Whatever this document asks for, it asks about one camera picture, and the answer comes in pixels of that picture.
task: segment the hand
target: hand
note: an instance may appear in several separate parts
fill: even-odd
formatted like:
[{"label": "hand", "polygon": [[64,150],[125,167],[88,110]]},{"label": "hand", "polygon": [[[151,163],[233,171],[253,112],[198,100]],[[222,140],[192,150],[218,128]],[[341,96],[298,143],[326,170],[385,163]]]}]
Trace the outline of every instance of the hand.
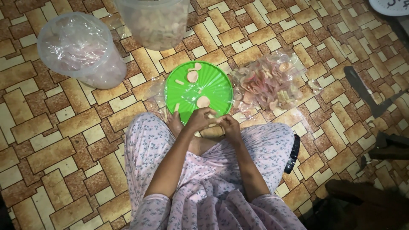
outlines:
[{"label": "hand", "polygon": [[209,107],[196,109],[190,116],[185,128],[197,132],[211,124],[216,123],[217,119],[209,118],[210,114],[215,115],[217,112]]},{"label": "hand", "polygon": [[230,114],[226,114],[218,118],[217,122],[225,130],[227,140],[236,146],[243,142],[240,133],[240,125],[236,119],[234,119]]}]

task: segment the black remote control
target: black remote control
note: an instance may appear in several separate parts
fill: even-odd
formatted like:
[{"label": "black remote control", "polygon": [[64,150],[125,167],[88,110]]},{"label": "black remote control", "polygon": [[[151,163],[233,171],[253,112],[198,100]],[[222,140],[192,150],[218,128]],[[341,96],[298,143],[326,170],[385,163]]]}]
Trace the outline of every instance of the black remote control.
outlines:
[{"label": "black remote control", "polygon": [[297,134],[294,134],[294,145],[292,146],[290,158],[288,159],[287,165],[285,166],[284,172],[290,174],[294,168],[295,161],[298,157],[298,152],[300,151],[301,138]]}]

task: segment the brown geometric pattern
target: brown geometric pattern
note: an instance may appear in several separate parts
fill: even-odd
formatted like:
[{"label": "brown geometric pattern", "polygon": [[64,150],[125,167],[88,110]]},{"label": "brown geometric pattern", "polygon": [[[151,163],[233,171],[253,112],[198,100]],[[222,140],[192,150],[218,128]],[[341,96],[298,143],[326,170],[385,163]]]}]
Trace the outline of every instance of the brown geometric pattern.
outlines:
[{"label": "brown geometric pattern", "polygon": [[[294,171],[276,193],[300,217],[326,197],[328,179],[369,181],[407,192],[408,161],[373,162],[356,174],[378,131],[409,136],[409,94],[377,119],[351,88],[353,66],[381,102],[409,86],[409,53],[363,0],[191,0],[184,40],[167,51],[146,50],[126,26],[112,30],[128,67],[126,79],[96,90],[50,71],[36,36],[53,17],[82,11],[111,26],[111,0],[0,1],[0,186],[16,229],[108,230],[130,220],[124,174],[124,131],[138,113],[164,110],[147,100],[152,77],[204,60],[230,72],[277,49],[293,49],[308,68],[303,92],[288,111],[231,111],[241,127],[283,122],[301,136]],[[305,84],[325,89],[314,97]],[[203,137],[220,136],[213,127]]]}]

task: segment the clear plastic bucket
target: clear plastic bucket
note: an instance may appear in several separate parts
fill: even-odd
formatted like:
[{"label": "clear plastic bucket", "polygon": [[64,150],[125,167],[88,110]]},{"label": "clear plastic bucket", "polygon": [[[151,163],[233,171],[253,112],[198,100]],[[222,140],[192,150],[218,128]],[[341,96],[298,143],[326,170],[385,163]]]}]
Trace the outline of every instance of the clear plastic bucket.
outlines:
[{"label": "clear plastic bucket", "polygon": [[126,76],[125,61],[108,27],[88,14],[72,12],[47,22],[37,48],[48,68],[98,89],[114,88]]},{"label": "clear plastic bucket", "polygon": [[177,46],[186,31],[189,0],[114,0],[133,38],[150,50]]}]

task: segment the floral print fabric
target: floral print fabric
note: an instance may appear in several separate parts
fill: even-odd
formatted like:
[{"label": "floral print fabric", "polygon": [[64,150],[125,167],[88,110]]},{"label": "floral print fabric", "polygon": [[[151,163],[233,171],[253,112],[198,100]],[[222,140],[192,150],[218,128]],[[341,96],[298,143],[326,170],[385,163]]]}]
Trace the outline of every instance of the floral print fabric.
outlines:
[{"label": "floral print fabric", "polygon": [[[245,128],[241,135],[273,193],[294,143],[291,128],[265,124]],[[152,113],[137,115],[129,125],[125,166],[132,207],[130,229],[305,229],[276,195],[246,201],[235,151],[227,140],[202,156],[186,153],[172,200],[161,194],[143,198],[174,141],[167,125]]]}]

